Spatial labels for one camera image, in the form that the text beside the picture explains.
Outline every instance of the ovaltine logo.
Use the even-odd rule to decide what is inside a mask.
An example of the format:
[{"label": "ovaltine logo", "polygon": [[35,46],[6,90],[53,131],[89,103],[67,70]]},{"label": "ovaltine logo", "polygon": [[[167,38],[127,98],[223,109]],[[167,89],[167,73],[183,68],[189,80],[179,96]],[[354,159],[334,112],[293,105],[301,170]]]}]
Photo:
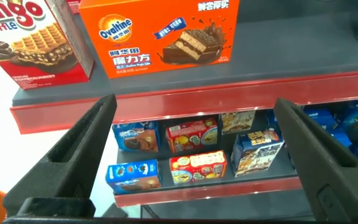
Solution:
[{"label": "ovaltine logo", "polygon": [[124,42],[132,35],[132,21],[121,15],[110,14],[99,21],[99,29],[103,39]]},{"label": "ovaltine logo", "polygon": [[24,4],[0,2],[0,22],[13,19],[22,28],[33,28],[34,19],[41,19],[45,16],[44,10],[35,2],[27,1]]}]

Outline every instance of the red and white box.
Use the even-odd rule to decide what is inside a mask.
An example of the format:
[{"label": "red and white box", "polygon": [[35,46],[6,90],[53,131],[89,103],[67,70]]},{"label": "red and white box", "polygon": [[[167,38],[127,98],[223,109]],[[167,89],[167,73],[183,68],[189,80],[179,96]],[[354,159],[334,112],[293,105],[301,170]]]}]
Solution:
[{"label": "red and white box", "polygon": [[88,82],[94,60],[66,0],[0,0],[0,66],[24,90]]},{"label": "red and white box", "polygon": [[67,3],[73,14],[79,13],[78,8],[80,6],[81,0],[67,0]]}]

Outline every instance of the red shelf edge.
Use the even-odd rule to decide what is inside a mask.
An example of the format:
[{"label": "red shelf edge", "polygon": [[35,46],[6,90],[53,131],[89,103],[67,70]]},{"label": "red shelf edge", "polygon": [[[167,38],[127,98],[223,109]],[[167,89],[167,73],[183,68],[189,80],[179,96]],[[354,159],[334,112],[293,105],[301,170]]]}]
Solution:
[{"label": "red shelf edge", "polygon": [[[358,72],[117,95],[113,123],[272,108],[277,97],[299,105],[358,99]],[[13,106],[21,134],[69,129],[97,98]]]},{"label": "red shelf edge", "polygon": [[212,185],[207,187],[190,187],[178,190],[160,190],[139,194],[115,195],[114,198],[116,199],[118,207],[125,207],[132,205],[179,202],[296,189],[302,189],[299,177],[286,177],[270,180],[239,182],[235,184]]}]

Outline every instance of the red box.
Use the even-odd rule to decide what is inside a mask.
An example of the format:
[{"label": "red box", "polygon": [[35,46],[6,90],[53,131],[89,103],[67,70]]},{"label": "red box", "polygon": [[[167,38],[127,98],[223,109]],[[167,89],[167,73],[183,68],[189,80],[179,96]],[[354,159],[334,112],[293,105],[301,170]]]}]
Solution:
[{"label": "red box", "polygon": [[80,6],[81,0],[66,0],[66,1],[73,14],[79,13],[78,8]]},{"label": "red box", "polygon": [[0,66],[22,89],[88,82],[93,58],[66,0],[0,0]]},{"label": "red box", "polygon": [[218,142],[218,126],[212,118],[167,128],[165,134],[172,152],[200,149]]},{"label": "red box", "polygon": [[169,160],[169,163],[175,184],[224,177],[227,166],[223,150],[174,157]]}]

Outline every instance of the waffle image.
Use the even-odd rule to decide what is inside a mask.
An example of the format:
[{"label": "waffle image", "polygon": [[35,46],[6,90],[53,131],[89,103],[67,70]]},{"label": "waffle image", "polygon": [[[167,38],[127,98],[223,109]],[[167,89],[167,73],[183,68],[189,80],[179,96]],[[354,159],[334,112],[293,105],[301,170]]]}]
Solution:
[{"label": "waffle image", "polygon": [[13,42],[11,47],[20,61],[38,65],[56,65],[73,54],[56,22]]}]

